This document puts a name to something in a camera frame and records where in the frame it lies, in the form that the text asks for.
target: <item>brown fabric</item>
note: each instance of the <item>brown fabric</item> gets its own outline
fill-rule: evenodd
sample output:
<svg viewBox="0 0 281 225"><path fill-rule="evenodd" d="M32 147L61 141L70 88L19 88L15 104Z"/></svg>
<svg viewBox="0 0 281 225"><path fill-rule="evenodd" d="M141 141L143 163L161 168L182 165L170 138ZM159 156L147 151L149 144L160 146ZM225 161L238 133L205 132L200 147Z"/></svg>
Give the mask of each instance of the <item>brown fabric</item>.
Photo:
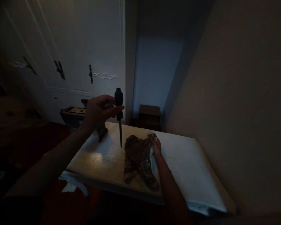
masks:
<svg viewBox="0 0 281 225"><path fill-rule="evenodd" d="M139 173L148 188L157 191L159 185L152 172L151 156L153 151L150 137L157 140L156 134L148 135L145 140L139 139L135 135L127 138L125 142L124 178L125 182L129 183Z"/></svg>

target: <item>black metal handle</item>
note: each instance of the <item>black metal handle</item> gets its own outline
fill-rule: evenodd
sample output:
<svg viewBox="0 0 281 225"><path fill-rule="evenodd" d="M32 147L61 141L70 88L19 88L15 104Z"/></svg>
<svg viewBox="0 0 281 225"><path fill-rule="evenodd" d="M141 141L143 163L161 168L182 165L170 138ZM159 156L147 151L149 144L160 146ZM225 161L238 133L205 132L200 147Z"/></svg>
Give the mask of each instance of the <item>black metal handle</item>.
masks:
<svg viewBox="0 0 281 225"><path fill-rule="evenodd" d="M116 105L123 105L123 93L119 87L116 89L116 92L115 92L115 102L116 102ZM116 119L117 120L123 119L123 111L119 112L116 115Z"/></svg>
<svg viewBox="0 0 281 225"><path fill-rule="evenodd" d="M24 58L25 62L28 64L28 65L26 65L26 67L31 69L32 72L34 73L34 75L37 75L36 72L34 71L34 69L32 68L32 66L30 65L30 63L28 62L28 60L26 59L26 57L23 56L23 58Z"/></svg>
<svg viewBox="0 0 281 225"><path fill-rule="evenodd" d="M88 75L91 77L91 83L93 83L93 72L91 71L91 65L90 65L90 73Z"/></svg>
<svg viewBox="0 0 281 225"><path fill-rule="evenodd" d="M59 74L60 74L60 76L62 77L62 79L65 80L65 75L64 75L64 73L63 73L62 65L61 65L60 61L58 61L58 64L57 64L57 61L54 60L54 63L55 63L55 65L56 65L56 71L59 72Z"/></svg>

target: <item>wall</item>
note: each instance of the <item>wall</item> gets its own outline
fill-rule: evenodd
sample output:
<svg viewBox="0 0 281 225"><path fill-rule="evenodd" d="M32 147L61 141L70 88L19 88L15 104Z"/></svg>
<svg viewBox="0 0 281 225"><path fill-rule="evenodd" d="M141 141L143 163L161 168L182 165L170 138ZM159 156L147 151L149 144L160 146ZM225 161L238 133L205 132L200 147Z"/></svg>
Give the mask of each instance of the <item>wall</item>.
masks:
<svg viewBox="0 0 281 225"><path fill-rule="evenodd" d="M139 1L133 117L139 105L163 110L185 41L190 1Z"/></svg>
<svg viewBox="0 0 281 225"><path fill-rule="evenodd" d="M216 1L191 54L165 131L199 141L242 214L280 211L281 0Z"/></svg>

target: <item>person's right hand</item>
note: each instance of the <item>person's right hand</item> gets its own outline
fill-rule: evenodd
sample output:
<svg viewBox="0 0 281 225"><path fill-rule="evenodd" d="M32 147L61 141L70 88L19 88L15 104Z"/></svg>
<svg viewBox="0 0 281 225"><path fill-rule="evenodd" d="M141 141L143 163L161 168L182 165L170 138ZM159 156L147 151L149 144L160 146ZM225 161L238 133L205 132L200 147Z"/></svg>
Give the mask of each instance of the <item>person's right hand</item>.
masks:
<svg viewBox="0 0 281 225"><path fill-rule="evenodd" d="M153 138L150 138L150 140L152 141L153 143L153 150L154 150L154 158L157 158L157 157L162 157L162 154L161 154L161 143L159 141L159 139L157 139L157 141L155 141Z"/></svg>
<svg viewBox="0 0 281 225"><path fill-rule="evenodd" d="M89 99L86 106L86 115L80 128L94 132L110 117L115 117L125 108L123 105L114 106L115 104L115 97L110 95L101 95Z"/></svg>

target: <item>white cabinet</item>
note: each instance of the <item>white cabinet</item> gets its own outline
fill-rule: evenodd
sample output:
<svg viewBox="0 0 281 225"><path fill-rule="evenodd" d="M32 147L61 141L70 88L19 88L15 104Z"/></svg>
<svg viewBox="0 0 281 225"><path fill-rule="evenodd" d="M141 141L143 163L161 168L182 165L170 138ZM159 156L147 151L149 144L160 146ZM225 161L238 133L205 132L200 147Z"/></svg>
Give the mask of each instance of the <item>white cabinet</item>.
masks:
<svg viewBox="0 0 281 225"><path fill-rule="evenodd" d="M121 87L119 0L34 0L32 3L46 39L52 42L50 45L60 58L69 92L95 97L113 94L116 87Z"/></svg>
<svg viewBox="0 0 281 225"><path fill-rule="evenodd" d="M130 13L125 12L128 4ZM82 98L114 95L117 87L124 104L132 105L125 99L133 95L134 73L126 74L125 62L135 57L136 40L125 36L125 20L129 33L135 33L136 8L137 2L124 0L0 0L0 59L51 121L62 123L60 108L78 105ZM60 62L65 79L54 61ZM134 70L134 60L129 68Z"/></svg>

